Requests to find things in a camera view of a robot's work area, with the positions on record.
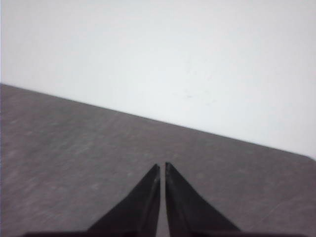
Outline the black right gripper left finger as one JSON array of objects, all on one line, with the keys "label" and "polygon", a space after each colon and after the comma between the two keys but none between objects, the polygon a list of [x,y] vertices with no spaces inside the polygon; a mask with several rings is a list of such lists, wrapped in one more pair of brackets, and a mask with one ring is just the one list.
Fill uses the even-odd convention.
[{"label": "black right gripper left finger", "polygon": [[160,209],[160,167],[155,164],[89,232],[104,237],[155,237]]}]

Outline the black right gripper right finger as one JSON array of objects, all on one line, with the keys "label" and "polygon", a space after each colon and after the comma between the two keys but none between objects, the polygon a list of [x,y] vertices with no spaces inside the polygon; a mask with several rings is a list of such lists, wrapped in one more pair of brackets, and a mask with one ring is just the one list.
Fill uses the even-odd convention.
[{"label": "black right gripper right finger", "polygon": [[241,233],[169,162],[165,164],[165,201],[171,237],[217,237]]}]

